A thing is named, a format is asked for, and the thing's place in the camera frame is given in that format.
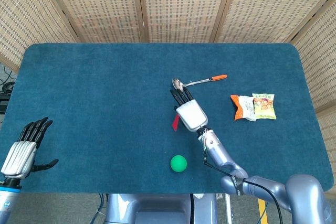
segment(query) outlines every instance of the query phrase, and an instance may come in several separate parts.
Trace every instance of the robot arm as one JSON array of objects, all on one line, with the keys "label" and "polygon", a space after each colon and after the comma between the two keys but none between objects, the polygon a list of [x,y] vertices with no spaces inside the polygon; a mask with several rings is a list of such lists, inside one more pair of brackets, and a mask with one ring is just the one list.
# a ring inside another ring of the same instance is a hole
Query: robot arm
[{"label": "robot arm", "polygon": [[274,202],[275,199],[281,208],[292,213],[293,224],[332,223],[329,203],[316,178],[297,174],[289,178],[284,185],[262,177],[249,177],[247,172],[233,161],[215,132],[207,127],[207,116],[188,89],[184,88],[185,94],[180,90],[171,90],[171,93],[179,104],[175,109],[186,128],[198,133],[198,140],[202,143],[205,153],[204,164],[211,166],[206,162],[206,153],[209,153],[217,167],[228,168],[229,172],[224,172],[226,175],[220,181],[225,193],[253,195],[268,202]]},{"label": "robot arm", "polygon": [[21,191],[20,181],[29,176],[30,172],[47,170],[57,164],[58,159],[47,165],[34,165],[36,151],[47,128],[52,124],[48,118],[27,124],[10,148],[1,173],[5,180],[0,182],[0,224],[7,223]]}]

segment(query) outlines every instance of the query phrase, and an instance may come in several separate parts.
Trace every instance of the red object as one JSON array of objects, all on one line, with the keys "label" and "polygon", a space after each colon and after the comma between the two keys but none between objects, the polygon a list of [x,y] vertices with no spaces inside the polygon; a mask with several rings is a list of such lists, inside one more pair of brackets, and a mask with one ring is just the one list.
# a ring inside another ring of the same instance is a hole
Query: red object
[{"label": "red object", "polygon": [[179,122],[179,119],[180,119],[180,116],[179,116],[179,114],[176,114],[176,117],[175,117],[175,119],[174,119],[174,122],[173,122],[173,129],[174,129],[174,131],[177,131],[177,126],[178,126],[178,122]]}]

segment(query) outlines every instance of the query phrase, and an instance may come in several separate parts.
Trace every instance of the floor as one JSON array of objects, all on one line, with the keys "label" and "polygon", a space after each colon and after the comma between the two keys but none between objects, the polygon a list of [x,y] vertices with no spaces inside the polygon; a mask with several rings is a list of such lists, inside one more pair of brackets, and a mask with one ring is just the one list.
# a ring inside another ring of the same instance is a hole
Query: floor
[{"label": "floor", "polygon": [[[0,64],[0,88],[2,81],[15,81],[16,75]],[[4,115],[0,115],[0,130]],[[258,223],[258,200],[252,196],[231,196],[233,224]],[[87,223],[89,224],[97,211],[100,198],[98,194],[26,194],[22,193],[8,224],[53,224],[53,223]],[[336,212],[336,200],[330,200],[332,211]],[[226,207],[223,198],[217,200],[219,224],[227,224]],[[98,214],[95,223],[104,222],[106,204],[102,214]],[[283,222],[291,222],[291,214],[282,211]],[[274,204],[267,208],[268,223],[279,223]]]}]

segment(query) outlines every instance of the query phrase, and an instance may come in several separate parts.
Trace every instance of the table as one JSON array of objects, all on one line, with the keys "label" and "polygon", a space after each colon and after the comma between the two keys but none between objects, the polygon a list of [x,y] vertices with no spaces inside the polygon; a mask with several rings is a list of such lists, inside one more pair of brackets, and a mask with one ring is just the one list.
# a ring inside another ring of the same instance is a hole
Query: table
[{"label": "table", "polygon": [[[36,44],[25,53],[0,132],[3,162],[24,125],[48,116],[26,192],[214,193],[221,174],[203,165],[202,145],[181,125],[171,79],[227,74],[190,87],[209,124],[250,176],[285,183],[333,175],[300,57],[290,44]],[[274,93],[276,120],[234,121],[231,94]],[[186,157],[183,173],[172,156]]]}]

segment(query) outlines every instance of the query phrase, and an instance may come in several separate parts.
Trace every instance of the orange snack bag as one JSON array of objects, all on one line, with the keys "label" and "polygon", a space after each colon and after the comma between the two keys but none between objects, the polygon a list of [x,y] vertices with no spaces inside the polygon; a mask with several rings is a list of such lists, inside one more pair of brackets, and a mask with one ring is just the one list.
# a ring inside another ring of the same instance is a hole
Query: orange snack bag
[{"label": "orange snack bag", "polygon": [[233,94],[230,97],[237,106],[235,121],[242,118],[245,118],[249,121],[257,120],[256,115],[254,114],[253,97]]}]

